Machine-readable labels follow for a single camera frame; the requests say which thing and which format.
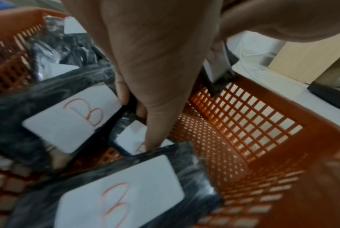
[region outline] white label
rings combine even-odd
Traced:
[[[22,125],[70,154],[120,108],[114,92],[99,83],[28,118]]]
[[[139,153],[139,148],[145,141],[147,126],[139,121],[133,121],[116,138],[116,144],[121,146],[128,153],[135,155]],[[168,139],[161,144],[161,147],[172,145]]]
[[[59,63],[49,63],[46,66],[47,72],[45,74],[45,79],[50,79],[53,77],[57,77],[61,74],[67,73],[69,71],[73,71],[74,69],[79,69],[78,66],[67,65],[67,64],[59,64]]]
[[[67,192],[60,199],[54,228],[138,228],[184,196],[162,155]]]
[[[65,34],[87,33],[82,25],[74,17],[65,18]]]
[[[226,47],[223,42],[211,48],[203,66],[209,80],[212,83],[216,82],[231,68],[230,61],[226,53]]]

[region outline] finger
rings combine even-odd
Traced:
[[[115,77],[117,97],[122,105],[127,105],[127,103],[130,100],[130,90],[124,80],[124,77],[121,75],[121,73],[118,73],[116,70]]]
[[[235,5],[221,15],[218,39],[226,39],[272,21],[277,1],[250,0]]]
[[[147,131],[145,146],[147,150],[152,150],[161,145],[168,137],[173,125],[181,114],[185,102],[174,103],[177,105],[167,105],[163,111],[154,112],[148,109],[147,114]]]
[[[146,107],[140,101],[137,101],[136,115],[142,119],[145,119],[147,115]]]

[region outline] orange plastic basket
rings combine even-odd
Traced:
[[[0,94],[30,84],[24,40],[43,9],[0,12]],[[240,76],[211,99],[193,96],[171,131],[207,163],[225,205],[195,227],[340,227],[340,128]],[[79,159],[77,172],[120,158],[112,148]],[[0,227],[38,175],[0,156]]]

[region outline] light wood panel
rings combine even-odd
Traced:
[[[311,43],[287,42],[269,68],[310,84],[339,58],[340,34]]]

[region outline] human hand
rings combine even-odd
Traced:
[[[295,42],[340,33],[340,0],[225,0],[235,2],[221,15],[218,40],[250,30]]]
[[[159,146],[182,112],[219,23],[222,0],[64,0],[116,69],[123,105],[130,91],[147,116],[145,145]]]

